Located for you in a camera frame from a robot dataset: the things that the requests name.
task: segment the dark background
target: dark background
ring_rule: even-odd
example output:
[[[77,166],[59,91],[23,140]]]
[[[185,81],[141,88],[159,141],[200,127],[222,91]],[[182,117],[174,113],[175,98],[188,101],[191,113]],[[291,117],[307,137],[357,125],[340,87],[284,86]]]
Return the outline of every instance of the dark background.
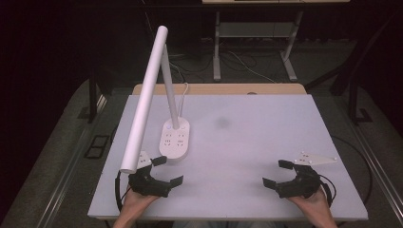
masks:
[[[159,1],[145,1],[147,4]],[[199,4],[160,1],[164,4]],[[401,1],[352,0],[345,7],[305,9],[298,41],[368,40]],[[152,32],[130,8],[79,8],[88,2],[1,1],[0,220],[9,210],[74,91],[95,72],[103,93],[143,79]],[[89,2],[96,6],[102,2]],[[142,4],[141,1],[115,1]],[[282,20],[285,12],[277,16]],[[149,11],[152,27],[169,28],[169,46],[198,57],[201,37],[213,37],[214,11]],[[267,12],[222,13],[225,19],[266,20]],[[361,84],[403,135],[403,13],[398,13],[359,68]]]

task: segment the white table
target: white table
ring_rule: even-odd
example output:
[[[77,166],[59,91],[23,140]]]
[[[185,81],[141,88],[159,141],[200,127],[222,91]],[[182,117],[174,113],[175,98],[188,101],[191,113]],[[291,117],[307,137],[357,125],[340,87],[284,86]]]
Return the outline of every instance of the white table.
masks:
[[[180,88],[183,86],[177,85],[176,91],[180,92]],[[88,211],[90,217],[115,219],[119,215],[114,179],[137,100],[138,96],[133,95],[127,101]],[[279,168],[278,160],[293,161],[301,151],[338,158],[336,163],[314,166],[336,185],[337,197],[331,208],[334,217],[368,218],[310,95],[186,95],[182,115],[191,125],[187,157],[153,167],[151,175],[161,181],[184,175],[183,184],[172,189],[168,198],[155,201],[142,219],[304,219],[294,204],[280,199],[262,183],[263,177],[279,182],[292,180],[295,171]],[[143,149],[151,158],[161,156],[159,140],[163,123],[169,117],[166,97],[155,95],[143,142]],[[122,175],[121,194],[126,185],[127,178]]]

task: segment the human hand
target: human hand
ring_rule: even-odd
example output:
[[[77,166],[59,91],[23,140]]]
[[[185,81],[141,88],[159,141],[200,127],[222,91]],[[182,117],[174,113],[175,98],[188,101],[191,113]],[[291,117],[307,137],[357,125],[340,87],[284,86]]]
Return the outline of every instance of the human hand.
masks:
[[[288,200],[293,202],[316,228],[337,227],[326,196],[321,188],[308,199],[304,197],[291,197]]]
[[[125,195],[124,205],[121,214],[116,219],[114,228],[131,227],[134,221],[144,212],[144,210],[153,202],[158,199],[156,196],[143,196],[139,193],[133,192],[131,189]]]

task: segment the white desk lamp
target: white desk lamp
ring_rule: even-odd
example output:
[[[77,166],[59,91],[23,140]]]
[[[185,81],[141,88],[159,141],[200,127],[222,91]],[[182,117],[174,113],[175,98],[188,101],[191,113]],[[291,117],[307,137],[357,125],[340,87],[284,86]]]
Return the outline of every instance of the white desk lamp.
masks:
[[[151,160],[146,153],[141,150],[145,126],[160,66],[163,70],[163,81],[165,83],[166,96],[171,113],[171,119],[163,125],[160,152],[162,155],[166,156],[168,160],[174,161],[180,160],[186,155],[190,124],[184,118],[178,117],[171,71],[169,68],[168,52],[165,45],[167,34],[168,29],[166,27],[158,28],[147,70],[144,75],[142,92],[140,93],[133,124],[125,147],[125,154],[120,169],[123,173],[134,174],[138,168],[151,164]]]

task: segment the lamp base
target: lamp base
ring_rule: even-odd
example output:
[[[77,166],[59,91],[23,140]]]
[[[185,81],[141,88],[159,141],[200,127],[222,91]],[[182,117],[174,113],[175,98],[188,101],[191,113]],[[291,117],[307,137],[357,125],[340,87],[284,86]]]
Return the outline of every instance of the lamp base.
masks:
[[[166,156],[169,161],[180,161],[186,157],[189,145],[189,122],[178,118],[179,128],[174,129],[172,119],[163,124],[163,133],[160,140],[160,152]]]

